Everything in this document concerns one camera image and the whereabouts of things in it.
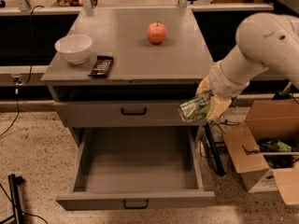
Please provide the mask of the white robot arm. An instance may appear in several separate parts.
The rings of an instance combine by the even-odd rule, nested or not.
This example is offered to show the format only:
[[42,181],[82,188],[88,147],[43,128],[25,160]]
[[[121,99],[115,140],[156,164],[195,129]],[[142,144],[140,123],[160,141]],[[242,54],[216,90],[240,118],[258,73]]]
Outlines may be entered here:
[[196,93],[211,94],[206,118],[218,118],[249,82],[273,70],[299,87],[299,18],[256,13],[245,18],[235,32],[235,46],[213,64]]

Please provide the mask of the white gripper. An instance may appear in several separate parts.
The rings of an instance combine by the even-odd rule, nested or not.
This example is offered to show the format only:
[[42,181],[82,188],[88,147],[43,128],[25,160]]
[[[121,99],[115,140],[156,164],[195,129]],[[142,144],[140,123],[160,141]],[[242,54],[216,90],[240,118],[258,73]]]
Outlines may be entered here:
[[217,96],[210,96],[208,103],[207,120],[217,119],[231,104],[232,97],[239,95],[249,82],[237,84],[223,74],[221,63],[215,63],[197,87],[195,95],[211,93]]

